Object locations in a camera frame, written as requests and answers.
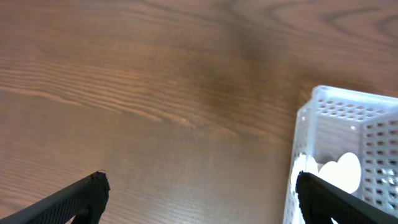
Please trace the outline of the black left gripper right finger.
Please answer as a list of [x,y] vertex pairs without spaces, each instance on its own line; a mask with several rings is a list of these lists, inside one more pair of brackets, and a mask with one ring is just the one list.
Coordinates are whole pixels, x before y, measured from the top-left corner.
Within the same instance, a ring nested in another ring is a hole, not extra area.
[[397,218],[309,173],[299,172],[295,190],[306,224],[395,224]]

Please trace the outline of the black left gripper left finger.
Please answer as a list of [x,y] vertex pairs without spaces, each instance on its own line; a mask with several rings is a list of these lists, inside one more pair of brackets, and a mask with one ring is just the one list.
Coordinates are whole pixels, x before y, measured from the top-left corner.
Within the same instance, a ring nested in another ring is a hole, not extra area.
[[97,224],[110,186],[104,172],[94,172],[58,192],[1,219],[2,224]]

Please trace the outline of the white plastic spoon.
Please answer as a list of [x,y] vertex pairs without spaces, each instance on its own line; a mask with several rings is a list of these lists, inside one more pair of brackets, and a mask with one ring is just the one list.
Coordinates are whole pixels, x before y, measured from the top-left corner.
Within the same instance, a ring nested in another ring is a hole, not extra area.
[[357,155],[347,152],[338,159],[337,165],[336,185],[349,194],[357,191],[361,182],[361,164]]
[[318,171],[318,177],[324,181],[336,185],[339,181],[338,172],[340,167],[337,162],[330,161],[324,164]]
[[294,160],[291,175],[290,175],[290,184],[293,188],[296,186],[298,175],[301,171],[309,172],[312,174],[318,174],[318,164],[316,160],[309,155],[299,154],[298,157]]

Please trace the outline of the clear perforated plastic basket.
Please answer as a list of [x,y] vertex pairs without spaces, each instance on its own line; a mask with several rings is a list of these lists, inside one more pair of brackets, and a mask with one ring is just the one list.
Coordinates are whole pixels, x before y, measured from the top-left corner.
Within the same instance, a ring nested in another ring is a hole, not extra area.
[[397,98],[318,86],[297,112],[284,223],[304,222],[290,184],[299,154],[312,156],[319,171],[347,152],[361,164],[361,182],[351,195],[397,216]]

